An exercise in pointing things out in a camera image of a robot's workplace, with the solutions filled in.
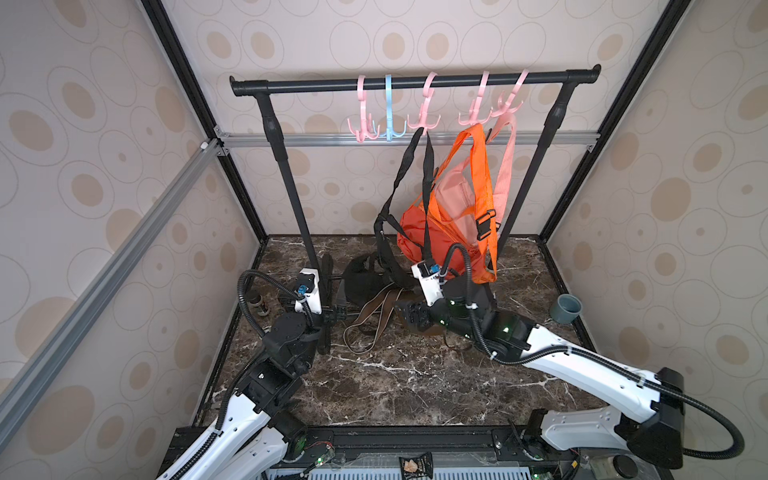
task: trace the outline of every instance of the gray cup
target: gray cup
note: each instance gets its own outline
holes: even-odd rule
[[[581,314],[581,301],[569,293],[563,293],[549,307],[549,316],[557,323],[567,325]]]

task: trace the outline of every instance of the multi-hook hanger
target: multi-hook hanger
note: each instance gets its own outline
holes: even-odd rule
[[[368,120],[366,121],[366,100],[368,93],[362,89],[362,84],[366,80],[365,75],[360,75],[357,78],[357,100],[360,102],[360,129],[354,130],[352,128],[352,122],[347,118],[346,123],[349,125],[349,131],[351,131],[359,143],[362,143],[366,138],[375,140],[379,138],[379,128],[373,123],[373,116],[368,114]]]
[[[467,121],[464,121],[462,120],[462,114],[458,114],[459,125],[484,124],[486,121],[491,119],[491,115],[493,114],[493,107],[491,107],[491,111],[488,113],[488,117],[485,120],[478,120],[478,114],[480,113],[480,104],[482,103],[483,95],[485,95],[485,84],[488,83],[489,73],[490,72],[488,71],[482,72],[482,79],[480,80],[480,88],[478,88],[478,96],[469,105],[469,119]]]
[[[427,124],[427,115],[429,114],[429,101],[432,100],[432,96],[435,94],[435,89],[430,88],[429,85],[432,84],[432,79],[435,78],[436,75],[437,74],[434,71],[430,72],[427,80],[424,82],[424,88],[422,89],[422,95],[424,95],[424,103],[422,103],[422,105],[419,107],[419,121],[411,125],[410,116],[406,116],[406,123],[411,128],[424,127],[424,130],[431,130],[437,127],[437,124],[440,123],[440,115],[438,115],[437,121],[434,125]]]
[[[394,120],[392,119],[392,75],[386,75],[384,79],[386,86],[386,140],[392,141],[392,137],[400,138],[406,134],[408,122],[403,122],[401,134],[395,131]]]
[[[512,102],[515,100],[515,96],[520,91],[520,87],[523,85],[523,82],[525,81],[525,77],[527,77],[527,76],[528,76],[528,70],[527,69],[523,70],[523,72],[520,74],[520,78],[518,78],[517,83],[515,83],[515,86],[512,88],[512,93],[509,94],[509,97],[507,98],[506,103],[502,103],[502,99],[504,98],[504,91],[502,91],[502,94],[500,94],[498,96],[498,104],[497,104],[496,111],[493,111],[493,110],[491,111],[491,116],[492,117],[494,117],[494,118],[495,117],[499,117],[499,116],[501,116],[501,115],[503,115],[503,114],[505,114],[505,113],[507,113],[509,111],[509,108],[511,107]],[[523,103],[520,102],[520,105],[518,105],[515,108],[512,108],[510,113],[516,112],[518,110],[518,108],[520,108],[522,105],[523,105]]]

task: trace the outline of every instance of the pink bag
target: pink bag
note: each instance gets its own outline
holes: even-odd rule
[[[507,111],[496,121],[491,129],[488,141],[493,140],[502,129],[510,125],[511,135],[504,151],[502,165],[496,177],[496,187],[493,189],[493,207],[496,219],[504,218],[507,206],[509,188],[512,180],[512,158],[515,156],[515,135],[518,130],[515,110]],[[464,169],[469,166],[470,158],[453,167],[442,175],[440,183],[435,187],[435,196],[440,207],[453,219],[454,224],[462,232],[464,238],[473,246],[478,244],[478,231],[475,224],[475,191],[469,180],[464,176]]]

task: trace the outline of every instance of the floor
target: floor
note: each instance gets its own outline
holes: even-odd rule
[[[317,237],[313,241],[318,257],[333,255],[334,273],[341,273],[353,257],[376,248],[373,237]],[[402,266],[408,265],[394,241],[392,250]],[[287,281],[305,264],[306,252],[299,237],[276,237],[270,239],[260,270]],[[510,239],[498,268],[498,281],[492,288],[500,308],[544,323],[578,343],[570,326],[547,321],[548,307],[558,294],[533,241]],[[274,288],[263,283],[256,287],[270,306],[270,315],[261,319],[265,326],[279,316],[281,308]],[[356,355],[344,345],[343,330],[344,326],[336,324],[330,355],[316,358],[303,377],[304,386],[293,396],[290,408],[307,425],[520,425],[536,408],[575,410],[604,405],[537,370],[492,363],[453,333],[445,338],[417,336],[395,319],[372,352]],[[218,413],[216,399],[223,386],[259,345],[258,335],[241,319],[205,425]]]

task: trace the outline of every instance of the rack leg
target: rack leg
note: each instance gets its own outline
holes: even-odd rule
[[[306,255],[310,259],[312,268],[320,271],[320,264],[317,261],[315,246],[312,244],[312,237],[310,237],[310,228],[306,225],[304,210],[302,210],[301,200],[299,200],[299,192],[296,191],[296,183],[293,181],[293,174],[290,171],[288,152],[286,151],[285,138],[283,137],[283,129],[280,127],[279,121],[277,121],[270,95],[255,94],[254,97],[256,97],[259,109],[261,110],[261,117],[264,120],[264,134],[266,135],[266,139],[270,142],[272,153],[277,161],[277,166],[280,168],[280,174],[283,175],[283,182],[285,183],[288,192],[290,205],[293,208],[293,215],[296,217],[296,222],[299,224],[299,232],[304,241]]]
[[[528,171],[525,172],[523,183],[520,185],[520,191],[518,192],[517,197],[515,197],[515,202],[512,204],[512,208],[509,211],[502,233],[498,237],[499,255],[501,255],[502,250],[504,250],[504,245],[507,243],[509,233],[512,231],[512,227],[515,225],[515,220],[517,220],[518,215],[520,214],[520,209],[523,207],[525,198],[528,196],[528,191],[531,189],[538,168],[541,166],[541,161],[544,160],[544,155],[547,153],[547,149],[552,145],[554,134],[558,132],[558,129],[563,123],[565,111],[568,108],[568,102],[571,100],[576,85],[578,85],[578,83],[565,82],[560,88],[557,100],[554,101],[554,105],[552,105],[552,108],[547,114],[547,119],[544,121],[544,129],[541,131],[541,136],[536,145],[536,152],[534,152],[533,158],[531,159],[531,165],[528,167]]]

